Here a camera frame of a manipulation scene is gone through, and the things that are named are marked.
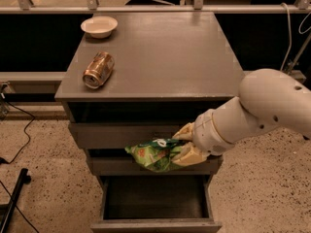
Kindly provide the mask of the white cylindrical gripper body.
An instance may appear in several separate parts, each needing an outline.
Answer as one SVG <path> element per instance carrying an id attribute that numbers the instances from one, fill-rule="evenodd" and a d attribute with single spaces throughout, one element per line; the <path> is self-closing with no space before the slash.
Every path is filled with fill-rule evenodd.
<path id="1" fill-rule="evenodd" d="M 192 142 L 205 156 L 220 156 L 234 147 L 218 133 L 210 109 L 197 117 L 192 129 Z"/>

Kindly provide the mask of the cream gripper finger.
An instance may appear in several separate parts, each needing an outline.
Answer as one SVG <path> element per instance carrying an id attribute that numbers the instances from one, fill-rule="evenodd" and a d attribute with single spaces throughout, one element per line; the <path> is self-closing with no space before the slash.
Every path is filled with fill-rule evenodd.
<path id="1" fill-rule="evenodd" d="M 204 162 L 207 157 L 207 153 L 198 149 L 193 142 L 188 142 L 181 146 L 181 152 L 172 158 L 172 162 L 179 166 L 191 166 Z"/>
<path id="2" fill-rule="evenodd" d="M 191 141 L 192 140 L 192 132 L 193 132 L 193 122 L 189 122 L 184 125 L 177 133 L 173 135 L 173 139 L 183 140 L 183 141 Z"/>

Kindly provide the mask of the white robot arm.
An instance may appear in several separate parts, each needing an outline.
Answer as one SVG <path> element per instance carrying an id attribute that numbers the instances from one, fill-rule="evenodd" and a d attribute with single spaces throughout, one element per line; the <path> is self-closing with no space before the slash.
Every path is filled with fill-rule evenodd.
<path id="1" fill-rule="evenodd" d="M 236 97 L 199 115 L 174 135 L 187 143 L 173 162 L 198 164 L 232 149 L 241 139 L 278 127 L 311 138 L 311 91 L 281 71 L 259 69 L 243 78 Z"/>

